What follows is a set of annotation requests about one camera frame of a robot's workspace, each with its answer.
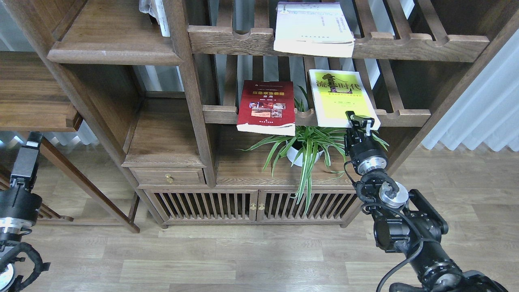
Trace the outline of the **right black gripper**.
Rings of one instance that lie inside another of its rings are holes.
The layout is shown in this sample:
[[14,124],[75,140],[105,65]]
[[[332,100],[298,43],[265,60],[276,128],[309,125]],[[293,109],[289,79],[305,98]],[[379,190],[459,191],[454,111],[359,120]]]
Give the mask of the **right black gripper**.
[[356,115],[354,111],[346,111],[345,114],[351,125],[345,135],[345,153],[353,162],[355,172],[362,176],[371,170],[385,169],[388,161],[381,144],[362,131],[374,126],[374,118]]

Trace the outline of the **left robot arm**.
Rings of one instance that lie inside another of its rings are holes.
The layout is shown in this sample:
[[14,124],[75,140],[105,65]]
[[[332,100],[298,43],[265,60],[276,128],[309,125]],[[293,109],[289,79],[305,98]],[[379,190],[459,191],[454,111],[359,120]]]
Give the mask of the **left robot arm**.
[[[24,146],[21,146],[11,172],[10,186],[0,195],[0,245],[1,245],[1,291],[18,292],[32,284],[50,263],[44,263],[41,255],[28,243],[22,242],[24,235],[30,234],[38,218],[42,198],[32,193],[38,169],[37,159],[43,134],[31,132]],[[34,263],[33,272],[25,280],[17,275],[15,263],[25,261],[19,253],[26,253]]]

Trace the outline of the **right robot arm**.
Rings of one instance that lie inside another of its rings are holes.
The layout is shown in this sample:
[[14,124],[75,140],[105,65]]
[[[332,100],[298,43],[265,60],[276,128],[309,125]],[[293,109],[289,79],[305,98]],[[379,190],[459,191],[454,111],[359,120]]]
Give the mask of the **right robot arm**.
[[444,218],[419,190],[406,190],[387,174],[387,156],[374,140],[374,119],[345,113],[349,128],[344,136],[345,154],[361,178],[353,182],[363,202],[362,211],[374,220],[376,245],[386,253],[403,253],[406,259],[392,268],[379,282],[384,283],[397,270],[410,264],[420,287],[393,283],[391,292],[504,292],[505,288],[479,271],[463,272],[440,242],[448,232]]

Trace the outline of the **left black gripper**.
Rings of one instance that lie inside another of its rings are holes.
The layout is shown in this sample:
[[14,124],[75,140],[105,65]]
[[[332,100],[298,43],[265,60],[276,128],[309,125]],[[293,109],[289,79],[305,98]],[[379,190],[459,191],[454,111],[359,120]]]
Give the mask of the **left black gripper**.
[[2,230],[33,227],[43,199],[32,193],[38,170],[39,148],[43,134],[32,131],[21,146],[11,172],[11,187],[1,192],[0,223]]

